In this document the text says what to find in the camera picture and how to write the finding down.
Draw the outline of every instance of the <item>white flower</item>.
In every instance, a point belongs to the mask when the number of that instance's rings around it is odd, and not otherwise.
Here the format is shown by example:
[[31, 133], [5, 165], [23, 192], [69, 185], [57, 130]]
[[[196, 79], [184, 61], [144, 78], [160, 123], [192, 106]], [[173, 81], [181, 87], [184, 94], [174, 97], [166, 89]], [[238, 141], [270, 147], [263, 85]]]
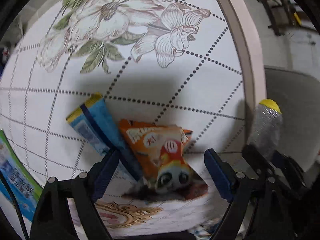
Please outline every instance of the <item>white flower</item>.
[[149, 25], [147, 34], [133, 46], [133, 59], [138, 62], [143, 54], [155, 50], [158, 64], [166, 68], [175, 57], [181, 56], [182, 50], [195, 40], [192, 34], [197, 34], [202, 19], [210, 15], [207, 9], [190, 10], [180, 3], [169, 5], [160, 20]]
[[128, 25], [147, 25], [159, 18], [148, 10], [163, 10], [154, 0], [89, 0], [70, 17], [71, 39], [111, 40]]
[[46, 71], [52, 72], [61, 56], [66, 52], [69, 43], [70, 30], [64, 29], [57, 33], [52, 33], [41, 41], [41, 46], [37, 52], [37, 61]]

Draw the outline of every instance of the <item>gold pattern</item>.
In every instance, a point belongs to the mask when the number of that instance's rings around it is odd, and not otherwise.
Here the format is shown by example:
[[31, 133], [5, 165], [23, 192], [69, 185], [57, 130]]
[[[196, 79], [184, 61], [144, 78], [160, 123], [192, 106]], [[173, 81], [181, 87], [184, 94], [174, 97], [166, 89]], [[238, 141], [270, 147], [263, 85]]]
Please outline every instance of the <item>gold pattern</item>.
[[125, 222], [120, 222], [114, 225], [108, 225], [107, 227], [109, 228], [128, 228], [133, 225], [139, 225], [141, 223], [145, 223], [147, 220], [152, 219], [152, 215], [155, 215], [158, 212], [162, 211], [162, 208], [159, 207], [137, 208], [134, 205], [117, 204], [115, 202], [105, 203], [100, 200], [97, 201], [95, 206], [97, 209], [105, 210], [114, 214], [119, 214], [126, 218]]

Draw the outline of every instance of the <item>beige chair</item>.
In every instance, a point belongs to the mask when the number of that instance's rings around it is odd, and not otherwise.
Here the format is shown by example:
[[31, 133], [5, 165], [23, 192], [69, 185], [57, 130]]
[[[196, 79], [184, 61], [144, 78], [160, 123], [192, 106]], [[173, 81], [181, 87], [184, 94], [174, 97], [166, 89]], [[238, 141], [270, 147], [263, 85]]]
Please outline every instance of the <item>beige chair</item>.
[[278, 151], [307, 171], [320, 150], [320, 82], [309, 75], [265, 66], [267, 97], [283, 114]]

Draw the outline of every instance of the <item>metal screw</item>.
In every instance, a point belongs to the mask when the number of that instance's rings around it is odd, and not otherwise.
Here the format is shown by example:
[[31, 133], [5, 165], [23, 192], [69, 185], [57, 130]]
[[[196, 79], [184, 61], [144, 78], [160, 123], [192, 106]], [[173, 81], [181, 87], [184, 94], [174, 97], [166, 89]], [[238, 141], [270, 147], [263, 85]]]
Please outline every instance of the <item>metal screw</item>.
[[239, 178], [239, 179], [243, 179], [245, 177], [245, 174], [243, 172], [237, 172], [236, 173], [236, 176]]
[[56, 178], [55, 177], [50, 177], [49, 179], [48, 179], [48, 182], [49, 183], [54, 183], [56, 181]]
[[269, 178], [268, 178], [268, 181], [269, 181], [270, 183], [275, 183], [275, 182], [276, 182], [276, 179], [275, 179], [274, 177], [269, 177]]
[[79, 178], [81, 178], [81, 179], [84, 179], [85, 177], [87, 177], [88, 176], [88, 173], [86, 173], [86, 172], [81, 172], [80, 174], [79, 174]]

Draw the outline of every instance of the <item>yellow bottle cap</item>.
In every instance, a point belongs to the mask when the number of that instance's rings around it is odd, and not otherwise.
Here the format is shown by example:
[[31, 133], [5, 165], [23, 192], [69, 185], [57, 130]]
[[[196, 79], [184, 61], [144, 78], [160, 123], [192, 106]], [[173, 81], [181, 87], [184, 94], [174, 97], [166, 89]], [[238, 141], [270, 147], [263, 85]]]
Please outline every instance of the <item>yellow bottle cap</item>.
[[277, 111], [279, 114], [282, 114], [281, 111], [280, 111], [280, 108], [279, 106], [277, 105], [277, 103], [271, 99], [263, 99], [260, 101], [259, 103], [260, 105], [264, 105], [266, 107], [269, 107], [275, 111]]

